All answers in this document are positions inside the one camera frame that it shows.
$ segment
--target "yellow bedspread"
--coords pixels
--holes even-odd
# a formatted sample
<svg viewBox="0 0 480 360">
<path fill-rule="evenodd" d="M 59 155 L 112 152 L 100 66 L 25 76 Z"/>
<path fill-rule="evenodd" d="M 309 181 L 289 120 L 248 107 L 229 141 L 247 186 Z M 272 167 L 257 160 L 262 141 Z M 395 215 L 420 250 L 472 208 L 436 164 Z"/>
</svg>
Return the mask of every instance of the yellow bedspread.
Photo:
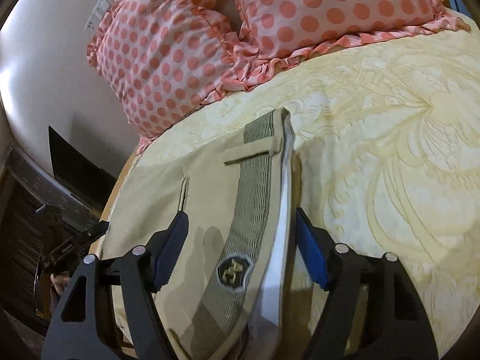
<svg viewBox="0 0 480 360">
<path fill-rule="evenodd" d="M 400 256 L 440 355 L 480 302 L 480 31 L 444 31 L 333 52 L 189 116 L 136 166 L 171 161 L 290 110 L 300 205 L 358 253 Z M 298 359 L 326 295 L 301 258 L 286 281 L 282 359 Z"/>
</svg>

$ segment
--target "striped fabric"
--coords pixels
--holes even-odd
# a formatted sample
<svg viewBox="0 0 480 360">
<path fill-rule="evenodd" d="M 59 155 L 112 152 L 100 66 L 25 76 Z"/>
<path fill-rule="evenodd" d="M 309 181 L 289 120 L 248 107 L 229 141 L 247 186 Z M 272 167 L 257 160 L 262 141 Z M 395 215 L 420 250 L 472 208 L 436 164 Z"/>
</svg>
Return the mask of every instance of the striped fabric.
<svg viewBox="0 0 480 360">
<path fill-rule="evenodd" d="M 245 126 L 244 143 L 274 135 L 273 114 L 269 112 Z M 271 160 L 269 153 L 243 159 L 230 234 L 217 267 L 232 256 L 247 259 L 251 267 L 244 285 L 233 290 L 218 279 L 215 268 L 189 328 L 180 338 L 192 360 L 208 359 L 227 339 L 242 312 L 251 269 L 255 265 L 270 206 Z"/>
</svg>

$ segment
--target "pillow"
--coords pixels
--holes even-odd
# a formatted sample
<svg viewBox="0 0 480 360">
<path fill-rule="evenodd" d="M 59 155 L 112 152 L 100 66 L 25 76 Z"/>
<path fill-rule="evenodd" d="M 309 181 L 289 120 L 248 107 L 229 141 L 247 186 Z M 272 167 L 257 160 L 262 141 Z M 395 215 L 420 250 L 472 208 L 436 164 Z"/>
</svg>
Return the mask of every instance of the pillow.
<svg viewBox="0 0 480 360">
<path fill-rule="evenodd" d="M 352 47 L 468 27 L 448 14 L 441 0 L 236 2 L 243 19 L 239 33 L 243 43 L 236 46 L 236 54 L 253 66 L 253 70 L 244 69 L 244 79 L 250 85 L 269 80 L 275 64 L 282 69 L 291 68 L 298 64 L 299 57 L 312 52 L 325 53 L 335 45 Z"/>
<path fill-rule="evenodd" d="M 225 96 L 237 81 L 236 33 L 215 0 L 115 0 L 88 45 L 141 135 L 139 152 L 167 128 Z"/>
</svg>

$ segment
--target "white wall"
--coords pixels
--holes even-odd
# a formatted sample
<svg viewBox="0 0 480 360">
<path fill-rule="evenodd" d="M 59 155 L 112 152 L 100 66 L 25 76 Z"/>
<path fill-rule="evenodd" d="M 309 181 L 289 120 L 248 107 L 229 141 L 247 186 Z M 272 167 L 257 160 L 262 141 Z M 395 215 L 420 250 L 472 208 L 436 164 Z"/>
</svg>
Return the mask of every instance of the white wall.
<svg viewBox="0 0 480 360">
<path fill-rule="evenodd" d="M 83 27 L 96 2 L 19 0 L 0 30 L 0 93 L 10 128 L 51 174 L 49 125 L 114 176 L 138 142 L 114 92 L 86 61 L 91 37 Z"/>
</svg>

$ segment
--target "metal screw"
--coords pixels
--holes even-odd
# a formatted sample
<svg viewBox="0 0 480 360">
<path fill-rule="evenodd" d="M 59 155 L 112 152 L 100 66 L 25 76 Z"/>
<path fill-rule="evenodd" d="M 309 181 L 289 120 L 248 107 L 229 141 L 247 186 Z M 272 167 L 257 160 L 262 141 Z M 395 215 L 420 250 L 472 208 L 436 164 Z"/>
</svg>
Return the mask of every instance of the metal screw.
<svg viewBox="0 0 480 360">
<path fill-rule="evenodd" d="M 390 251 L 385 253 L 385 258 L 392 263 L 394 263 L 395 261 L 398 260 L 397 255 L 395 253 L 390 252 Z"/>
<path fill-rule="evenodd" d="M 83 257 L 83 262 L 85 264 L 91 264 L 95 261 L 95 255 L 94 254 L 87 254 L 87 256 Z"/>
<path fill-rule="evenodd" d="M 338 253 L 343 254 L 343 253 L 347 253 L 350 250 L 350 248 L 345 244 L 337 244 L 337 245 L 335 245 L 335 250 Z"/>
<path fill-rule="evenodd" d="M 139 246 L 135 246 L 131 252 L 135 255 L 135 256 L 141 256 L 142 254 L 145 253 L 145 246 L 143 245 L 139 245 Z"/>
</svg>

